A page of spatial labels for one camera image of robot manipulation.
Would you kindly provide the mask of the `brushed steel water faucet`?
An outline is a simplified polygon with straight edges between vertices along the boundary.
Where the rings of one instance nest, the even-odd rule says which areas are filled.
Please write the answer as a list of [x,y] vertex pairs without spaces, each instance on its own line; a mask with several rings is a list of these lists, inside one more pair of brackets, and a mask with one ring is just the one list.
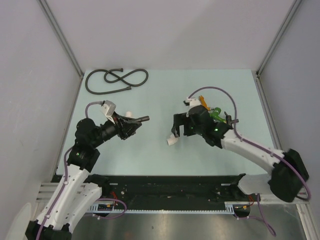
[[147,122],[149,120],[150,120],[150,117],[148,115],[132,119],[132,121],[135,123],[143,123],[143,122]]

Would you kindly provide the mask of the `white plastic pipe tee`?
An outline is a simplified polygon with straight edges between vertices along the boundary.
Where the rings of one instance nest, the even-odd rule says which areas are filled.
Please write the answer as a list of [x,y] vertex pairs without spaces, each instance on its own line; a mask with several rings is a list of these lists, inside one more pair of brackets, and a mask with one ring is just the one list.
[[178,142],[179,138],[175,137],[174,134],[171,134],[169,138],[166,140],[168,146],[172,146]]

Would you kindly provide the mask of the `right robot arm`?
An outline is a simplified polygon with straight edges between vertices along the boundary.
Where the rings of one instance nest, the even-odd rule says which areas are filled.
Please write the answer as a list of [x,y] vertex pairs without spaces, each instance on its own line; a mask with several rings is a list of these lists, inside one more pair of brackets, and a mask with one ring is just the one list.
[[215,121],[202,105],[174,114],[171,135],[166,140],[169,146],[178,141],[181,126],[184,136],[199,135],[211,147],[231,151],[261,167],[269,175],[265,182],[271,193],[284,202],[293,202],[309,179],[309,173],[296,150],[266,148],[250,141],[231,125]]

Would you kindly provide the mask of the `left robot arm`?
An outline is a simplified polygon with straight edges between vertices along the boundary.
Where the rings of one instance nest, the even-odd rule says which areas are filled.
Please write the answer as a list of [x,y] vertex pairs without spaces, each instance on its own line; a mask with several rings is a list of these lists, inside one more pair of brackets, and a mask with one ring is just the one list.
[[149,116],[131,118],[113,113],[99,126],[90,118],[77,123],[74,145],[64,155],[64,173],[49,202],[30,221],[25,232],[29,240],[70,240],[77,224],[98,199],[110,196],[107,177],[91,174],[100,152],[98,147],[118,136],[133,136]]

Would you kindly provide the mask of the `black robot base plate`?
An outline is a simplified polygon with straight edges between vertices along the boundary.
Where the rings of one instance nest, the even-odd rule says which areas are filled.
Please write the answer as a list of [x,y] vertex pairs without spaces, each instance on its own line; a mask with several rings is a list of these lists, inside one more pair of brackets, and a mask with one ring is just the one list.
[[102,196],[116,196],[120,209],[218,210],[226,202],[249,204],[258,198],[237,186],[240,175],[231,176],[89,176],[85,183],[102,184]]

